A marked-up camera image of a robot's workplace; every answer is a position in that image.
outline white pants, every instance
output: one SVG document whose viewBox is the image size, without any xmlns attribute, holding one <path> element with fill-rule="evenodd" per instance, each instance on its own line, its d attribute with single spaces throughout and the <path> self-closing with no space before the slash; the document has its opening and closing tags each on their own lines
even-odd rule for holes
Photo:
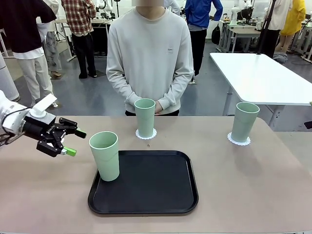
<svg viewBox="0 0 312 234">
<path fill-rule="evenodd" d="M 35 104 L 36 100 L 40 99 L 40 86 L 43 97 L 53 93 L 48 64 L 44 55 L 34 59 L 18 59 L 18 63 L 31 93 L 32 105 Z"/>
</svg>

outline yellow jacket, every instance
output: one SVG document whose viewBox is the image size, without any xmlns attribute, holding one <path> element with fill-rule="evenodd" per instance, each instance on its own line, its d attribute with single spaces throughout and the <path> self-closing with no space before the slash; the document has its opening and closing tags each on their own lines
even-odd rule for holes
<svg viewBox="0 0 312 234">
<path fill-rule="evenodd" d="M 287 14 L 284 29 L 281 35 L 290 36 L 300 31 L 301 22 L 306 18 L 306 5 L 304 0 L 292 0 L 292 9 Z"/>
</svg>

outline person in blue shirt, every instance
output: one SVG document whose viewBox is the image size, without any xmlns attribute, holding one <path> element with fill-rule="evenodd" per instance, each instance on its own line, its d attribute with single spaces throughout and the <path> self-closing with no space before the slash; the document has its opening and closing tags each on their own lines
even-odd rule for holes
<svg viewBox="0 0 312 234">
<path fill-rule="evenodd" d="M 211 3 L 216 8 L 213 19 L 214 21 L 219 21 L 223 12 L 220 0 L 187 0 L 185 5 L 185 16 L 192 40 L 194 76 L 199 74 L 203 60 Z"/>
</svg>

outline neck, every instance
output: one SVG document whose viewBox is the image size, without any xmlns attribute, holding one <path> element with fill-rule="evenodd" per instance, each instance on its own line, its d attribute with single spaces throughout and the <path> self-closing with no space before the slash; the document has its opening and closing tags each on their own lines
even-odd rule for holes
<svg viewBox="0 0 312 234">
<path fill-rule="evenodd" d="M 148 20 L 156 20 L 165 13 L 165 8 L 162 6 L 137 6 L 136 10 L 140 15 Z"/>
</svg>

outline green cup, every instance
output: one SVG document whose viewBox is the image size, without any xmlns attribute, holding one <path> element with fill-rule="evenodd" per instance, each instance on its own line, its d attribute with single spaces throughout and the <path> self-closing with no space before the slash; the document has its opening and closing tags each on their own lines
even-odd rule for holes
<svg viewBox="0 0 312 234">
<path fill-rule="evenodd" d="M 118 136 L 113 132 L 100 132 L 90 138 L 89 144 L 102 180 L 116 179 L 119 176 Z"/>
<path fill-rule="evenodd" d="M 147 98 L 139 99 L 135 102 L 135 109 L 139 135 L 144 138 L 151 137 L 154 130 L 155 102 Z"/>
<path fill-rule="evenodd" d="M 249 102 L 236 105 L 231 137 L 236 142 L 245 142 L 259 114 L 260 108 Z"/>
</svg>

